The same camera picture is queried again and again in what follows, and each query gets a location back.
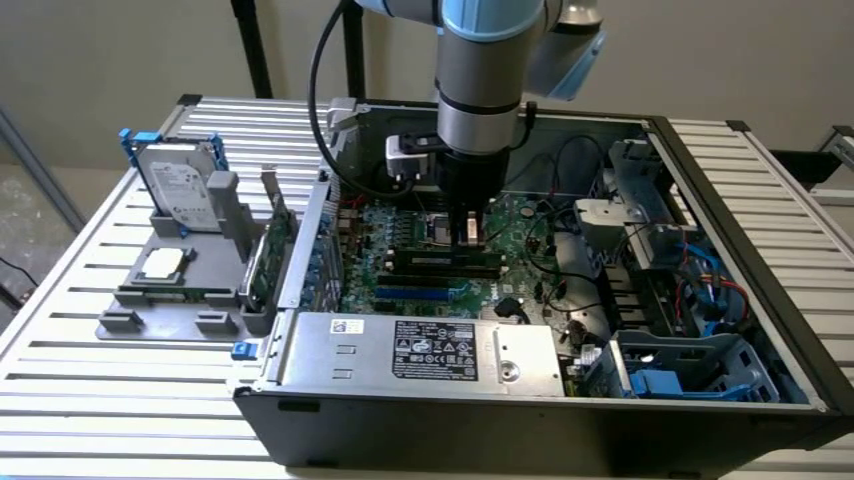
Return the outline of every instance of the robotic arm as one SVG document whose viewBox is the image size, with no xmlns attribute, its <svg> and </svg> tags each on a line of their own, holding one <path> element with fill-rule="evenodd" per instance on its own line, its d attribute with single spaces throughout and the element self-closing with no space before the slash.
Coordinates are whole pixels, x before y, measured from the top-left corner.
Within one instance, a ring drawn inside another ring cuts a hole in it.
<svg viewBox="0 0 854 480">
<path fill-rule="evenodd" d="M 392 137 L 387 152 L 389 160 L 435 154 L 454 246 L 483 246 L 483 209 L 504 185 L 522 93 L 575 97 L 604 42 L 596 0 L 357 3 L 439 28 L 438 132 Z"/>
</svg>

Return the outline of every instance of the power supply label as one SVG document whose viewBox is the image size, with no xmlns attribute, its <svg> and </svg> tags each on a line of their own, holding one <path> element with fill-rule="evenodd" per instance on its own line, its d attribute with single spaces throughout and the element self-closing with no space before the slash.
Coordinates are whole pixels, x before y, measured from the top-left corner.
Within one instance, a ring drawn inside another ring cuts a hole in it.
<svg viewBox="0 0 854 480">
<path fill-rule="evenodd" d="M 478 381 L 471 323 L 395 322 L 391 373 L 414 380 Z"/>
</svg>

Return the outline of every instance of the motherboard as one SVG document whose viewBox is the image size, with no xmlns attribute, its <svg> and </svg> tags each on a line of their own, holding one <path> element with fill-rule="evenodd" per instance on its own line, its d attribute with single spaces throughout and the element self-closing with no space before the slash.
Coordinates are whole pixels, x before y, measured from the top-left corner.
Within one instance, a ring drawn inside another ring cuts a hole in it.
<svg viewBox="0 0 854 480">
<path fill-rule="evenodd" d="M 554 208 L 536 198 L 502 196 L 484 216 L 487 243 L 484 260 L 478 263 L 483 268 L 472 270 L 471 276 L 459 277 L 400 275 L 388 260 L 395 252 L 397 256 L 405 253 L 426 257 L 424 262 L 443 258 L 451 243 L 443 212 L 405 210 L 379 201 L 341 209 L 339 234 L 345 273 L 340 312 L 506 321 L 495 308 L 502 300 L 512 298 L 532 324 L 550 325 L 562 333 L 564 314 L 543 303 L 544 295 L 560 292 L 560 279 L 536 270 L 527 261 L 532 258 L 538 265 L 558 268 L 550 227 L 536 222 L 540 212 Z M 575 306 L 564 294 L 550 297 L 559 309 Z"/>
</svg>

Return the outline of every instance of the floor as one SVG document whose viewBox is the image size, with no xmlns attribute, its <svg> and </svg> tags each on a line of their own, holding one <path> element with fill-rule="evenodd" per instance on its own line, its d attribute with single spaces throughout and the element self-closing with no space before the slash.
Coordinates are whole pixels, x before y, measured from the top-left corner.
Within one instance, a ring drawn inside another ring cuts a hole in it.
<svg viewBox="0 0 854 480">
<path fill-rule="evenodd" d="M 68 195 L 87 218 L 112 190 L 123 170 L 53 168 Z M 24 169 L 0 164 L 0 256 L 40 282 L 75 235 L 37 190 Z M 27 277 L 0 264 L 0 282 L 17 296 L 32 288 Z M 0 332 L 13 312 L 0 304 Z"/>
</svg>

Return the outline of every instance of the black metal pole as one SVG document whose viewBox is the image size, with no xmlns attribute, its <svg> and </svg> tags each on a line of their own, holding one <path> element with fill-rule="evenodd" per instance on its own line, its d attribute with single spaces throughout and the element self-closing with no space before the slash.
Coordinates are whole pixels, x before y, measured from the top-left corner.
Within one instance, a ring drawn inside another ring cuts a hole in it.
<svg viewBox="0 0 854 480">
<path fill-rule="evenodd" d="M 19 311 L 24 307 L 24 304 L 21 303 L 21 301 L 17 299 L 15 294 L 9 292 L 9 290 L 3 286 L 1 283 L 0 283 L 0 302 L 5 303 L 7 307 L 9 307 L 15 311 Z"/>
<path fill-rule="evenodd" d="M 261 32 L 257 28 L 257 15 L 255 14 L 255 0 L 231 0 L 231 9 L 235 12 L 237 27 L 240 28 L 240 39 L 243 40 L 249 75 L 252 76 L 255 96 L 257 98 L 272 98 L 264 43 L 261 42 Z"/>
<path fill-rule="evenodd" d="M 364 39 L 361 16 L 364 10 L 356 2 L 344 9 L 344 58 L 347 60 L 347 93 L 364 99 Z"/>
</svg>

